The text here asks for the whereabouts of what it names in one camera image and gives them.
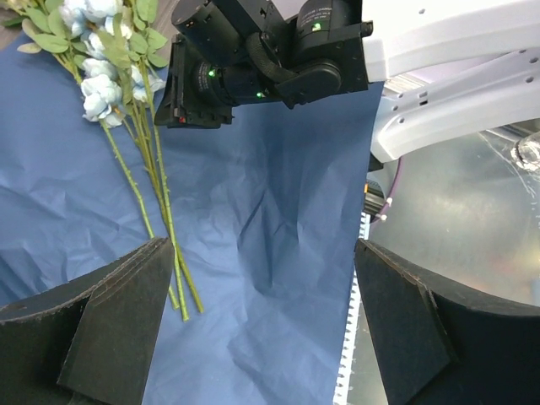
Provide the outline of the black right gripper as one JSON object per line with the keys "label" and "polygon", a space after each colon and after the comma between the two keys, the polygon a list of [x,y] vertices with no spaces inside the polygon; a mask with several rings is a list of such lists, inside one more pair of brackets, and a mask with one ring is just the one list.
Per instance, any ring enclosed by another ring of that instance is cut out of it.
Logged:
{"label": "black right gripper", "polygon": [[232,123],[232,107],[220,97],[221,72],[184,36],[174,37],[163,98],[154,115],[160,127],[219,129]]}

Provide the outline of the artificial flower bunch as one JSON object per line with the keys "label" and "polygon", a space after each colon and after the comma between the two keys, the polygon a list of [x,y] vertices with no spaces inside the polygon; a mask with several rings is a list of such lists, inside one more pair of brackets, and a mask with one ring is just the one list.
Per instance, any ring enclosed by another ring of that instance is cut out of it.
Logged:
{"label": "artificial flower bunch", "polygon": [[168,289],[183,321],[189,294],[198,312],[203,303],[176,238],[164,152],[157,124],[156,94],[165,88],[157,74],[165,67],[160,51],[167,39],[154,28],[156,1],[3,1],[12,13],[5,28],[18,27],[28,40],[18,50],[46,52],[73,77],[82,95],[83,118],[99,124],[137,200],[148,235],[154,230],[143,194],[112,134],[122,127],[141,154],[174,249],[175,281]]}

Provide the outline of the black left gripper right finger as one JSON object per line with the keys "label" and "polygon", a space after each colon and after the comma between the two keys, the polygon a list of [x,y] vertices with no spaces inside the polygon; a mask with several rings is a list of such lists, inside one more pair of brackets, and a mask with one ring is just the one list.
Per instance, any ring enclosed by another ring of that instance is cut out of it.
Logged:
{"label": "black left gripper right finger", "polygon": [[358,240],[355,271],[390,404],[537,404],[539,309]]}

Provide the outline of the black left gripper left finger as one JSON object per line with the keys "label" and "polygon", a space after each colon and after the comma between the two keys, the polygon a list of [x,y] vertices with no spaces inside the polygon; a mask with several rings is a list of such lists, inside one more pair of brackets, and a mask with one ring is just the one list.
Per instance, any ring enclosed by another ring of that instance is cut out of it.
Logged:
{"label": "black left gripper left finger", "polygon": [[1,309],[3,404],[140,404],[173,267],[167,238]]}

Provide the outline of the blue wrapping paper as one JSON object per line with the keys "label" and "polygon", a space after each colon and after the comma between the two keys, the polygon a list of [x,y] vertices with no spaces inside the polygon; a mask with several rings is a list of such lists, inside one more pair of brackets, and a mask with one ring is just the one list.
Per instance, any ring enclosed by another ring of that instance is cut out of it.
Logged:
{"label": "blue wrapping paper", "polygon": [[[177,241],[204,306],[166,308],[147,404],[329,404],[382,84],[218,130],[161,128]],[[48,54],[1,53],[1,301],[165,235],[124,128],[83,117]]]}

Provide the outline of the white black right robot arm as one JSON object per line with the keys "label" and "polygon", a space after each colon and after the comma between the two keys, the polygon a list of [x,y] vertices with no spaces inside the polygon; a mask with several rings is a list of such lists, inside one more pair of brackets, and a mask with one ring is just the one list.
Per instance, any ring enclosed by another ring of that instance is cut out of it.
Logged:
{"label": "white black right robot arm", "polygon": [[306,105],[475,57],[383,100],[376,161],[539,116],[536,1],[308,1],[289,19],[270,1],[180,1],[171,22],[160,126],[218,129],[240,105]]}

